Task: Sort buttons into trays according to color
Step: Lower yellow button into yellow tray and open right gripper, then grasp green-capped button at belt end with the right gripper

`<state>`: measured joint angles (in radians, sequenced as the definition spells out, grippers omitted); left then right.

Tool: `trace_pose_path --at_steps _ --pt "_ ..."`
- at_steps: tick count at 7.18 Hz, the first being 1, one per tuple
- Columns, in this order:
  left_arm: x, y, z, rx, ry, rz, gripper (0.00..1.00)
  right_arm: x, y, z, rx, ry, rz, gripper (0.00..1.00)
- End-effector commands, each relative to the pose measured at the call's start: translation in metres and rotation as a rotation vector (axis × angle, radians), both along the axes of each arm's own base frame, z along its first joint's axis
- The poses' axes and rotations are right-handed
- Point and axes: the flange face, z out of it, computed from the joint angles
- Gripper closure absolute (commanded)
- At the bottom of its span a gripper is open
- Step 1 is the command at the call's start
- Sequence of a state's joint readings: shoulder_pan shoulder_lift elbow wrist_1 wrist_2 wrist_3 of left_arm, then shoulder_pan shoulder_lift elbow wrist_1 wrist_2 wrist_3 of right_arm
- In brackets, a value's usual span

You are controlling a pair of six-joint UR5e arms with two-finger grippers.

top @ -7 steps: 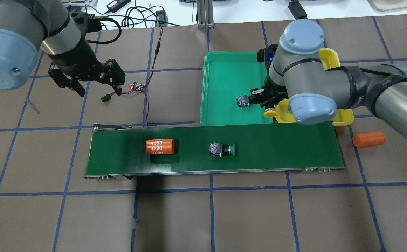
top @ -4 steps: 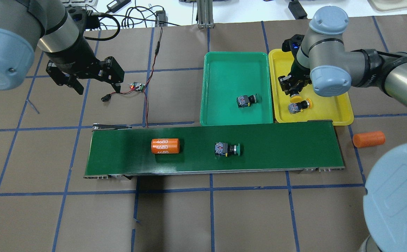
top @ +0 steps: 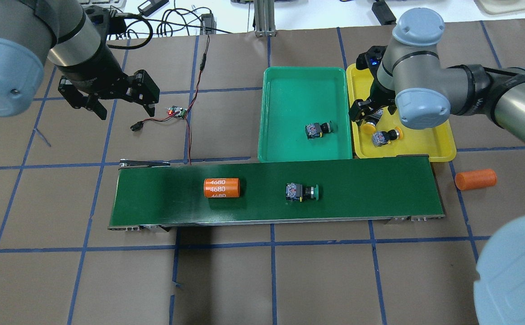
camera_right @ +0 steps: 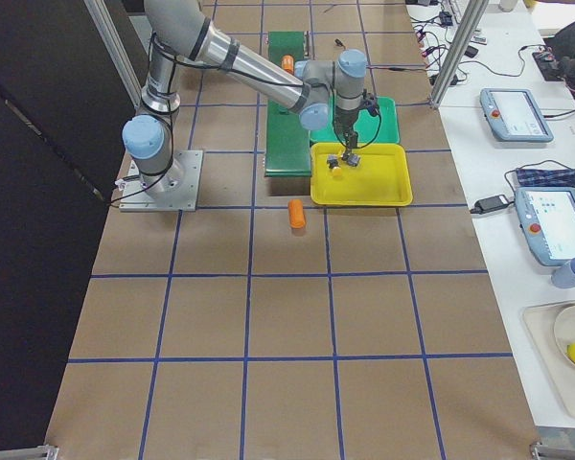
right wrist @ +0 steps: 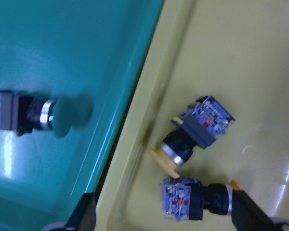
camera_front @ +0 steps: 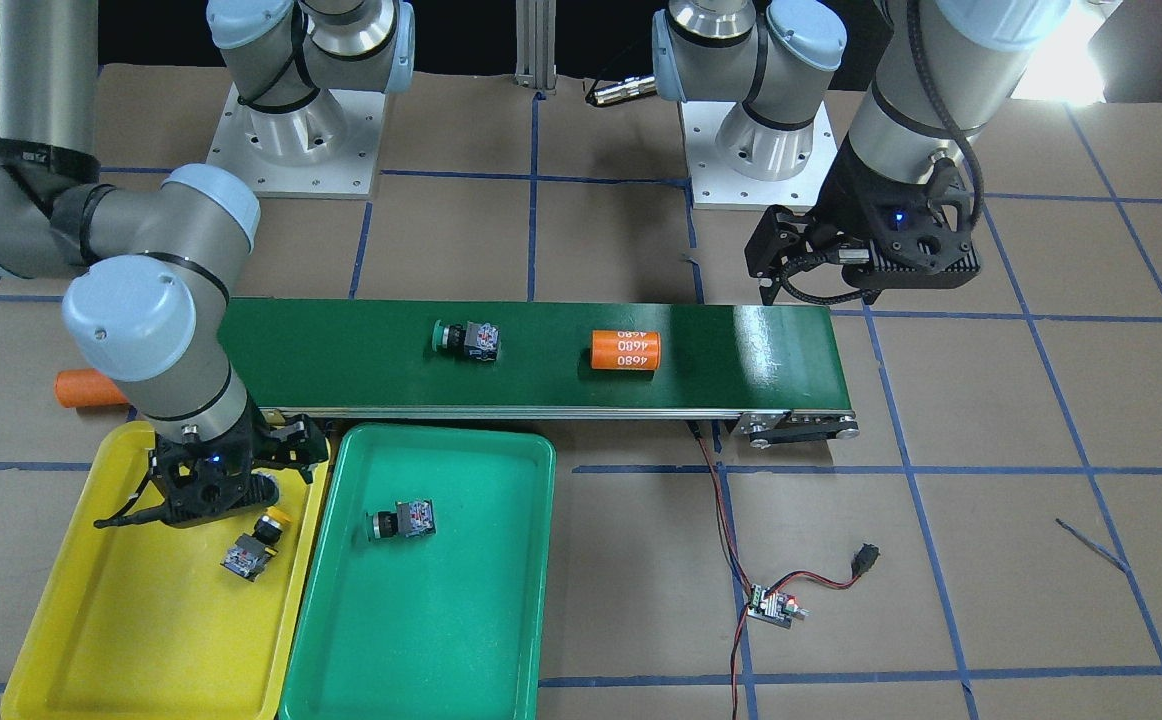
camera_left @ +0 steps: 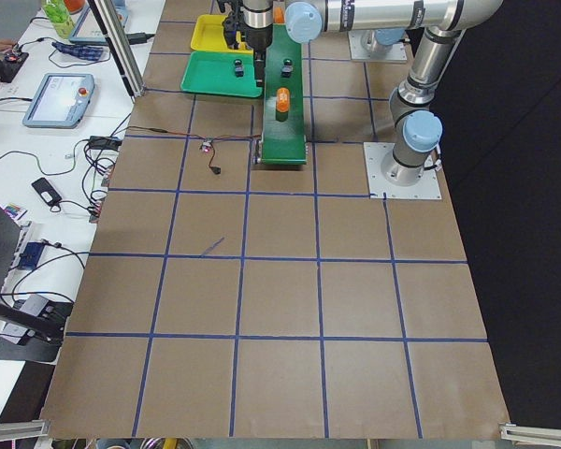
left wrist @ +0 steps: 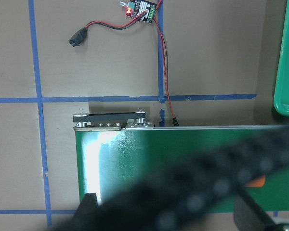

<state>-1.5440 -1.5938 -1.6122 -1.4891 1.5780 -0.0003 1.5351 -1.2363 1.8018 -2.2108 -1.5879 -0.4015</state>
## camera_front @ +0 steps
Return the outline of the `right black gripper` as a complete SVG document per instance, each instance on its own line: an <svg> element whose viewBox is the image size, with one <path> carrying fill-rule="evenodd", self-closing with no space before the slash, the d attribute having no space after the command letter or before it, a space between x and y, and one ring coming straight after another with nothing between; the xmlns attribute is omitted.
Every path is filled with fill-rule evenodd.
<svg viewBox="0 0 1162 720"><path fill-rule="evenodd" d="M261 468L296 469L311 484L313 468L329 459L327 437L311 416L296 413L271 427L254 405L223 435L205 441L184 430L180 438L156 435L136 495L110 518L98 519L98 530L150 521L188 528L273 506L280 501L278 478Z"/></svg>

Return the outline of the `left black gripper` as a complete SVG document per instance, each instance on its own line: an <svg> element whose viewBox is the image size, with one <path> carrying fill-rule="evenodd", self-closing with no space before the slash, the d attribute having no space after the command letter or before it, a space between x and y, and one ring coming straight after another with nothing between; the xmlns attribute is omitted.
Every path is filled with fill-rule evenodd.
<svg viewBox="0 0 1162 720"><path fill-rule="evenodd" d="M902 183L874 172L846 141L813 209L763 211L746 243L747 273L761 282L765 305L779 291L832 305L873 304L884 290L953 290L982 272L971 242L974 197L955 160L937 160L928 182ZM792 287L796 274L824 264L842 266L849 293L822 297Z"/></svg>

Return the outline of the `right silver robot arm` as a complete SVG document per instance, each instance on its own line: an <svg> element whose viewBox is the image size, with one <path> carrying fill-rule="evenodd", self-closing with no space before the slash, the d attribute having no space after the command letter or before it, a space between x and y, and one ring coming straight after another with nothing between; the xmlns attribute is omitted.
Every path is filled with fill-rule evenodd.
<svg viewBox="0 0 1162 720"><path fill-rule="evenodd" d="M157 190L102 183L95 154L95 1L0 1L0 278L66 278L84 359L155 433L143 484L96 527L182 528L274 505L275 471L328 460L304 413L270 424L217 338L254 250L260 202L194 163Z"/></svg>

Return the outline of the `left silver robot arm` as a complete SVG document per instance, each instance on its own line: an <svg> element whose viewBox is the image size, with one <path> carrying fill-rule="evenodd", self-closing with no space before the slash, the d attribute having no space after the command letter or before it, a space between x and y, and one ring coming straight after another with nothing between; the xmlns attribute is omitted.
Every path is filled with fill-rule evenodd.
<svg viewBox="0 0 1162 720"><path fill-rule="evenodd" d="M817 202L769 206L745 246L772 305L887 290L955 290L982 269L984 211L975 138L1000 109L1066 1L882 1L891 28ZM717 147L744 177L799 172L849 33L819 1L669 1L651 23L657 88L673 101L727 102Z"/></svg>

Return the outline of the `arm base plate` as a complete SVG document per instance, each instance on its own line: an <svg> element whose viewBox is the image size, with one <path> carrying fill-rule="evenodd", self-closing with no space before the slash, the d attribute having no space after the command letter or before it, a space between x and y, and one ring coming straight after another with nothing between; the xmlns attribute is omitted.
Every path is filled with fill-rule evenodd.
<svg viewBox="0 0 1162 720"><path fill-rule="evenodd" d="M230 88L206 163L229 170L261 199L370 200L386 105L365 91L321 91L306 108L266 114Z"/></svg>
<svg viewBox="0 0 1162 720"><path fill-rule="evenodd" d="M818 193L837 154L827 106L820 105L811 124L810 151L799 173L788 179L756 179L737 172L724 158L715 137L726 120L729 102L681 102L683 149L694 202L715 210L761 210L787 206L806 211L817 204Z"/></svg>

